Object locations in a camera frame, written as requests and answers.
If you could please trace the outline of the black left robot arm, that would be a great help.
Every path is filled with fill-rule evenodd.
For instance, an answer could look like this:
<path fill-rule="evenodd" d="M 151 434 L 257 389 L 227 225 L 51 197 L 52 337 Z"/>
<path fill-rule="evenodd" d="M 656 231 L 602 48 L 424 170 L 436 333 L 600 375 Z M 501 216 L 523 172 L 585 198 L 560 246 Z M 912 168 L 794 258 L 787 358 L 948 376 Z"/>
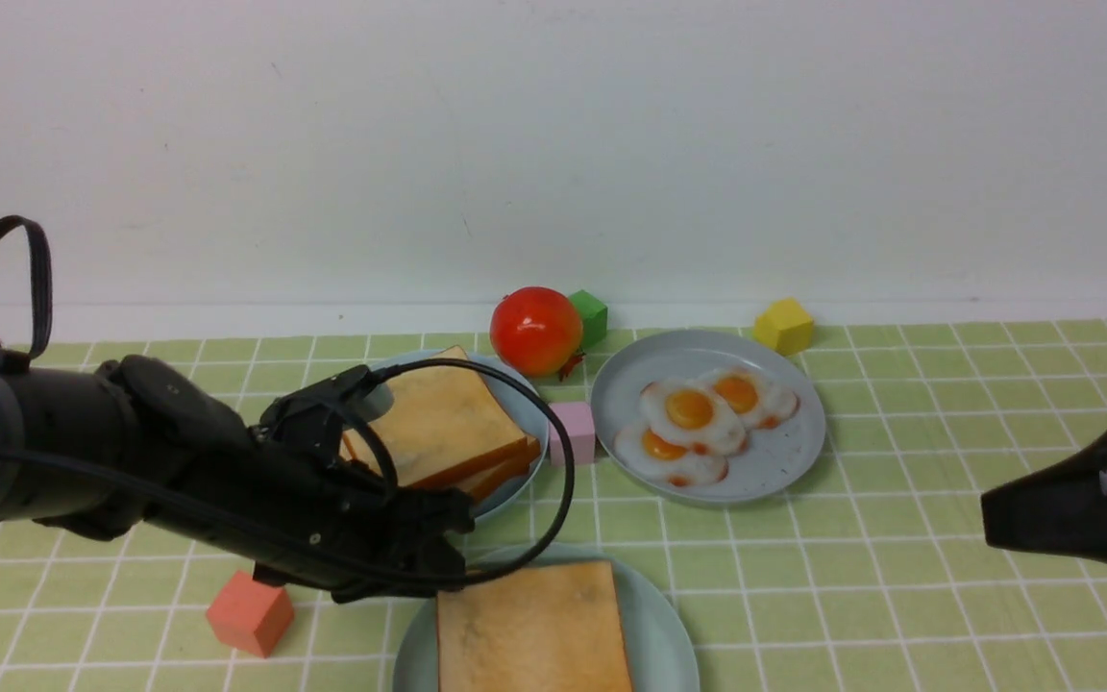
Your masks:
<path fill-rule="evenodd" d="M 92 373 L 0 362 L 0 521 L 110 543 L 149 523 L 254 562 L 255 580 L 344 605 L 464 587 L 449 531 L 461 490 L 396 487 L 338 458 L 342 431 L 386 411 L 366 366 L 280 397 L 247 425 L 162 360 Z"/>

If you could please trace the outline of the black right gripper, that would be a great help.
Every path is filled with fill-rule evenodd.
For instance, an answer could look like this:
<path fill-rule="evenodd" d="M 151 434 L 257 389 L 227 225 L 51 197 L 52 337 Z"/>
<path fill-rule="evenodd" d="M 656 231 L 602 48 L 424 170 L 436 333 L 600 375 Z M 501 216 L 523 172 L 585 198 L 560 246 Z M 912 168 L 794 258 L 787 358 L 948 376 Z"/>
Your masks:
<path fill-rule="evenodd" d="M 981 494 L 985 543 L 1107 564 L 1107 430 L 1051 467 Z"/>

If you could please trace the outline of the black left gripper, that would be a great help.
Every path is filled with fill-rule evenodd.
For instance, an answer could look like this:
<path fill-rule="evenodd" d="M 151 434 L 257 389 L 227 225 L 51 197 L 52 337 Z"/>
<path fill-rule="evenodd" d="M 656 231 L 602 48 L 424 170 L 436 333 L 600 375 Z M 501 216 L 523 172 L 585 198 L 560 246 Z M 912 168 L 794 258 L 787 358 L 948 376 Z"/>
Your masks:
<path fill-rule="evenodd" d="M 395 378 L 355 366 L 278 399 L 249 426 L 167 371 L 145 391 L 145 417 L 179 468 L 165 481 L 173 500 L 145 520 L 254 560 L 263 583 L 319 588 L 337 602 L 464 587 L 447 533 L 473 529 L 469 498 L 403 487 L 375 428 Z"/>

